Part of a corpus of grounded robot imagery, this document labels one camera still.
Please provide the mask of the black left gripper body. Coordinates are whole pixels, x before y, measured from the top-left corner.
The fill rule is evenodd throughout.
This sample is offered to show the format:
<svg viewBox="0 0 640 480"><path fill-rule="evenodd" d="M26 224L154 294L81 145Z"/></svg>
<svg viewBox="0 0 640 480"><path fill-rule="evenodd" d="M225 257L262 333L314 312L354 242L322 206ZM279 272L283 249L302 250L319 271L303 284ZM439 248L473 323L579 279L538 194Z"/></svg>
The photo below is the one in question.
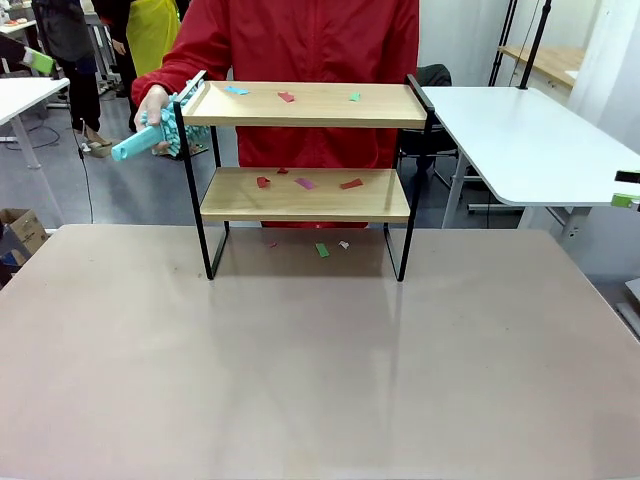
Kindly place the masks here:
<svg viewBox="0 0 640 480"><path fill-rule="evenodd" d="M6 35L0 35L0 55L8 62L22 63L25 57L25 46Z"/></svg>

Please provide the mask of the person's right hand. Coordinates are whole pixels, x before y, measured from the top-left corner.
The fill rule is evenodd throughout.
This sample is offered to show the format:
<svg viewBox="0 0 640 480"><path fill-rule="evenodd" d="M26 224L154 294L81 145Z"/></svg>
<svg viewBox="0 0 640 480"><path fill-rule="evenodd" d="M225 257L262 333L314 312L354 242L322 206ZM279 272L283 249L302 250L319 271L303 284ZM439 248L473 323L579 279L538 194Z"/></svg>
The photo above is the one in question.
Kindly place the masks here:
<svg viewBox="0 0 640 480"><path fill-rule="evenodd" d="M160 85L153 85L140 103L134 122L137 131L143 130L147 125L159 125L161 113L168 106L169 96Z"/></svg>

